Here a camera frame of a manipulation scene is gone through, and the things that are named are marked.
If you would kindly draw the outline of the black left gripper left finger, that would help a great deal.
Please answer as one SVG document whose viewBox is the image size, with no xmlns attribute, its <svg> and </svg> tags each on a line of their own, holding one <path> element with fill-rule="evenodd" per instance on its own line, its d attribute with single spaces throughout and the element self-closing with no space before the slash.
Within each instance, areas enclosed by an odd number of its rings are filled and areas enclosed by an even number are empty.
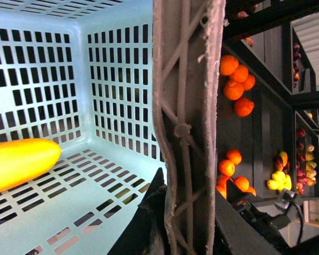
<svg viewBox="0 0 319 255">
<path fill-rule="evenodd" d="M 108 254 L 168 254 L 164 226 L 167 186 L 159 168 L 123 233 Z"/>
</svg>

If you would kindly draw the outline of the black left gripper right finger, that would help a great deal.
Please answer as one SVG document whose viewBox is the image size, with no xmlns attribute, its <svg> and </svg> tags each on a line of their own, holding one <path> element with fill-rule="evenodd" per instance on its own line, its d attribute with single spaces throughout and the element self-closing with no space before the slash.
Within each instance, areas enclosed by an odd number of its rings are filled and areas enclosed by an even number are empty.
<svg viewBox="0 0 319 255">
<path fill-rule="evenodd" d="M 215 225 L 231 254 L 279 254 L 218 192 L 215 192 Z"/>
</svg>

